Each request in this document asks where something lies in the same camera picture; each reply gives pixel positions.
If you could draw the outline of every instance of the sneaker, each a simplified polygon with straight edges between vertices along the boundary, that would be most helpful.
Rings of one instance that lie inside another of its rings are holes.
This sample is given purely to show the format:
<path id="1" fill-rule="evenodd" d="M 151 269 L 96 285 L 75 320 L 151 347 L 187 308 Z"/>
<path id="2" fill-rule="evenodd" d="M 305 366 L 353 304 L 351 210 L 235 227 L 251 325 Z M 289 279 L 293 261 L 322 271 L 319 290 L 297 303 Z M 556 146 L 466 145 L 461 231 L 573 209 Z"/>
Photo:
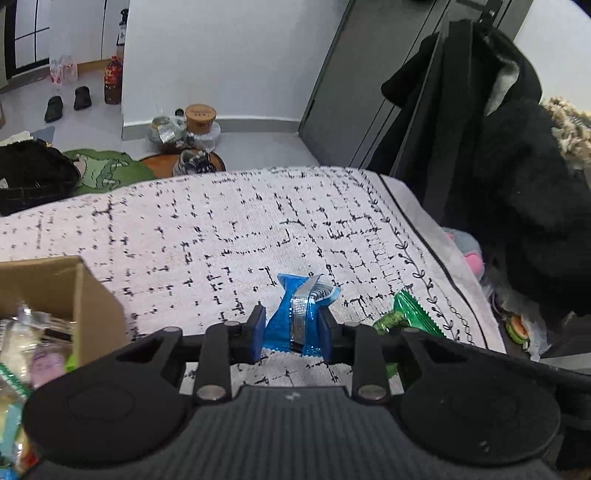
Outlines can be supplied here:
<path id="1" fill-rule="evenodd" d="M 212 173 L 217 171 L 209 160 L 209 153 L 205 150 L 183 150 L 174 164 L 173 176 L 194 175 L 197 173 Z"/>

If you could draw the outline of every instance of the round black pad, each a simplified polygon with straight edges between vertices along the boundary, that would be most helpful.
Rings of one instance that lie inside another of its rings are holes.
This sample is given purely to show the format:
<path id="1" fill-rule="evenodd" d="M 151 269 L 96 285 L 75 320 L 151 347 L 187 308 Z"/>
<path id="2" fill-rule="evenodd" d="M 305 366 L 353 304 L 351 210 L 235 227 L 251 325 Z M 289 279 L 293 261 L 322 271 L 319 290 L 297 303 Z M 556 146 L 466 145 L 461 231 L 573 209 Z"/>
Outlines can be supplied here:
<path id="1" fill-rule="evenodd" d="M 556 400 L 530 380 L 466 368 L 421 377 L 403 395 L 400 415 L 431 453 L 479 466 L 542 454 L 560 425 Z"/>
<path id="2" fill-rule="evenodd" d="M 182 397 L 147 365 L 81 369 L 33 393 L 24 429 L 43 458 L 68 466 L 107 466 L 156 450 L 185 418 Z"/>

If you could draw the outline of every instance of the slipper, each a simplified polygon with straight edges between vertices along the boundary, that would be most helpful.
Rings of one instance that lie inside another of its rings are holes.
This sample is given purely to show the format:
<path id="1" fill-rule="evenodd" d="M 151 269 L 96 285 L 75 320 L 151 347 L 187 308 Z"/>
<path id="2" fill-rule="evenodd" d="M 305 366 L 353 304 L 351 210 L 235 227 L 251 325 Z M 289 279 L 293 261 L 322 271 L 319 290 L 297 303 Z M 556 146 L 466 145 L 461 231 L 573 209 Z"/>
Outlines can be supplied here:
<path id="1" fill-rule="evenodd" d="M 217 168 L 210 162 L 209 158 L 209 153 L 205 150 L 183 150 L 178 158 L 178 162 L 173 166 L 173 177 L 217 171 Z"/>
<path id="2" fill-rule="evenodd" d="M 78 87 L 74 94 L 76 95 L 76 99 L 74 100 L 74 110 L 84 110 L 92 105 L 90 89 L 87 86 Z"/>
<path id="3" fill-rule="evenodd" d="M 64 111 L 64 102 L 59 95 L 51 97 L 47 102 L 47 110 L 45 112 L 45 123 L 55 122 L 59 120 Z"/>

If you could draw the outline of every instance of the green snack package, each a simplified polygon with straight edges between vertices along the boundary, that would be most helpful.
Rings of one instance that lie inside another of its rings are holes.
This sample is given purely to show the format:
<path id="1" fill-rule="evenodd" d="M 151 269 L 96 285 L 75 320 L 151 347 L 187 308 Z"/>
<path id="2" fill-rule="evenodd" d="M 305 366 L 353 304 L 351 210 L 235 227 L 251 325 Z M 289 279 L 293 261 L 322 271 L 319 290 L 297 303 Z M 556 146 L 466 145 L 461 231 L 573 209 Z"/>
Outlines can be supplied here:
<path id="1" fill-rule="evenodd" d="M 78 362 L 74 354 L 71 354 L 66 361 L 66 372 L 73 372 L 76 368 L 78 368 Z"/>
<path id="2" fill-rule="evenodd" d="M 425 312 L 413 296 L 406 290 L 400 290 L 394 296 L 392 311 L 374 323 L 374 328 L 380 335 L 389 334 L 392 328 L 415 327 L 431 335 L 443 337 L 443 332 L 431 317 Z M 398 372 L 396 364 L 388 364 L 388 378 Z"/>

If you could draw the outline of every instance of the cardboard box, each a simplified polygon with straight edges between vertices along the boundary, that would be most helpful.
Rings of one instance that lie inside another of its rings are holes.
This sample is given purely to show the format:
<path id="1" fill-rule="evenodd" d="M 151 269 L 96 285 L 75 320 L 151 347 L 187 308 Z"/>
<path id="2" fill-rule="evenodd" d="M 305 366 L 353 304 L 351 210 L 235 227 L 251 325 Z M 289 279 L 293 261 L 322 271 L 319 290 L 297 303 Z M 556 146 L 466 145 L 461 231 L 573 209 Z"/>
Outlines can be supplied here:
<path id="1" fill-rule="evenodd" d="M 78 365 L 127 343 L 123 307 L 80 257 L 0 262 L 0 314 L 14 316 L 19 301 L 76 322 L 73 342 Z"/>

